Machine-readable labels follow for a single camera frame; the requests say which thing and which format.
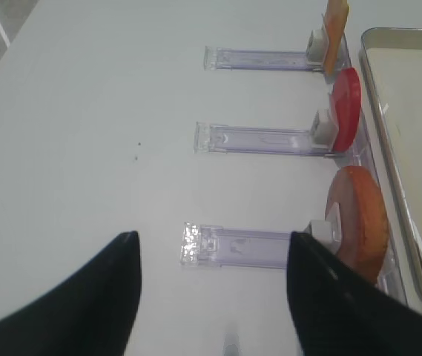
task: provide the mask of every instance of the orange round object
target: orange round object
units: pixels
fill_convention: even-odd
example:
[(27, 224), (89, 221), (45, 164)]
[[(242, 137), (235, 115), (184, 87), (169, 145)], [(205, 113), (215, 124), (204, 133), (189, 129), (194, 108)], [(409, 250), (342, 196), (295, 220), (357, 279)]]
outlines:
[(342, 241), (336, 256), (376, 284), (389, 243), (389, 220), (382, 191), (364, 167), (348, 166), (334, 177), (326, 214), (338, 202)]

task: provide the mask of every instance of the red round object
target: red round object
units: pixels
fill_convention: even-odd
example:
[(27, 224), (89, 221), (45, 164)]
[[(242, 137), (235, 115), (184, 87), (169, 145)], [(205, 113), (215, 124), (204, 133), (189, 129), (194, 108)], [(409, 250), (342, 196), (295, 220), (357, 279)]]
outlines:
[(339, 73), (332, 88), (331, 98), (339, 125), (332, 150), (345, 152), (354, 142), (360, 116), (360, 81), (353, 67), (346, 68)]

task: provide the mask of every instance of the clear plastic holder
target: clear plastic holder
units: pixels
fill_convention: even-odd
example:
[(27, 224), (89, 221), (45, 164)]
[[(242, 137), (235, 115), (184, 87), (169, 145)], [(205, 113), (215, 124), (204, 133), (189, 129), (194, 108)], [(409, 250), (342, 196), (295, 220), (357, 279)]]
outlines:
[[(306, 51), (233, 50), (205, 47), (206, 70), (303, 70), (323, 72), (323, 63), (329, 47), (326, 27), (311, 32)], [(340, 46), (335, 70), (344, 67), (345, 53)]]
[(343, 156), (344, 153), (332, 150), (338, 133), (338, 123), (331, 96), (329, 107), (317, 111), (308, 130), (245, 128), (198, 122), (194, 152)]
[[(341, 243), (339, 205), (332, 206), (326, 220), (312, 220), (306, 231), (335, 253)], [(239, 230), (186, 222), (181, 264), (285, 269), (289, 246), (289, 232)]]
[[(341, 68), (351, 67), (351, 59), (349, 57), (349, 51), (347, 48), (346, 37), (343, 37), (340, 44), (340, 58), (338, 57), (338, 63)], [(207, 149), (204, 146), (197, 145), (195, 142), (195, 149), (198, 151), (203, 148), (204, 151)], [(360, 112), (360, 119), (357, 134), (352, 146), (345, 152), (342, 157), (337, 158), (338, 165), (359, 165), (367, 168), (374, 180), (379, 185), (378, 174), (375, 169), (374, 158), (372, 156), (372, 148), (369, 141), (369, 135), (366, 127), (366, 121), (364, 118), (363, 111)], [(397, 255), (394, 249), (394, 243), (389, 241), (387, 248), (386, 257), (382, 269), (378, 277), (378, 288), (390, 295), (394, 299), (398, 300), (402, 304), (406, 304), (406, 295), (403, 288), (403, 282), (400, 275), (400, 269), (398, 267)]]

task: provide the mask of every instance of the orange rectangular object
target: orange rectangular object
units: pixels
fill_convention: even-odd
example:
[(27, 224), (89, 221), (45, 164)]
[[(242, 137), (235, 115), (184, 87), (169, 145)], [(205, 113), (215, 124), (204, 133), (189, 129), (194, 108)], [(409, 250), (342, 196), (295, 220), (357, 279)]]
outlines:
[(337, 61), (337, 52), (341, 39), (344, 35), (349, 5), (347, 0), (328, 0), (326, 13), (324, 14), (324, 25), (328, 34), (328, 51), (324, 59), (323, 68), (326, 74), (331, 75)]

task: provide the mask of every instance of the white table surface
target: white table surface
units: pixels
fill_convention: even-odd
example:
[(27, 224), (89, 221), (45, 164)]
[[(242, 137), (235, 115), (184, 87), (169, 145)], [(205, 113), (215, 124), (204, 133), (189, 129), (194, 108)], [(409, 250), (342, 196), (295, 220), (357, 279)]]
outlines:
[[(323, 216), (337, 167), (295, 156), (195, 155), (196, 121), (305, 128), (324, 100), (310, 73), (205, 72), (205, 45), (304, 49), (326, 2), (42, 0), (0, 62), (0, 318), (121, 231), (142, 244), (127, 355), (296, 355), (283, 271), (185, 270), (185, 221), (274, 231)], [(370, 27), (422, 27), (421, 1), (353, 1), (352, 61)], [(363, 109), (409, 273), (367, 95)]]

